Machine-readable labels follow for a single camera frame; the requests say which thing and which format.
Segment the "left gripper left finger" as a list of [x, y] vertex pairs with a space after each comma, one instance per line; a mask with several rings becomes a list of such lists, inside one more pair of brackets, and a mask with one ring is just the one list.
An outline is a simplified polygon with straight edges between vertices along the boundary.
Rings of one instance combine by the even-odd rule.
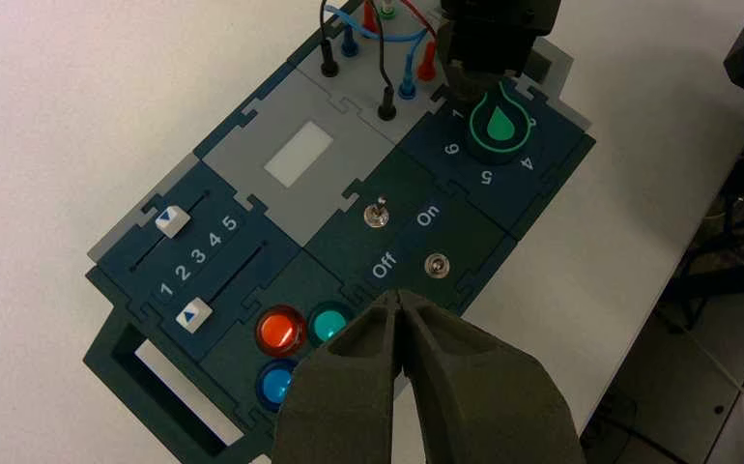
[[390, 462], [400, 316], [386, 291], [295, 367], [272, 462]]

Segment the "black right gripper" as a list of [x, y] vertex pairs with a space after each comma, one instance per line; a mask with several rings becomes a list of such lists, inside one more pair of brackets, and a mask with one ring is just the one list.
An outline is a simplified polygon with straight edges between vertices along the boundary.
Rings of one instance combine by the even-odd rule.
[[[554, 29], [559, 0], [443, 0], [441, 60], [449, 95], [472, 102], [521, 72]], [[473, 85], [466, 72], [473, 73]]]

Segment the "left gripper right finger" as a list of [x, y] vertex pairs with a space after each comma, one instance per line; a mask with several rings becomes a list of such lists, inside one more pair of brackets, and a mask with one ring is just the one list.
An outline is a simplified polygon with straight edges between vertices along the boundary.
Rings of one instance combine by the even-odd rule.
[[567, 402], [541, 362], [418, 294], [398, 297], [427, 462], [585, 462]]

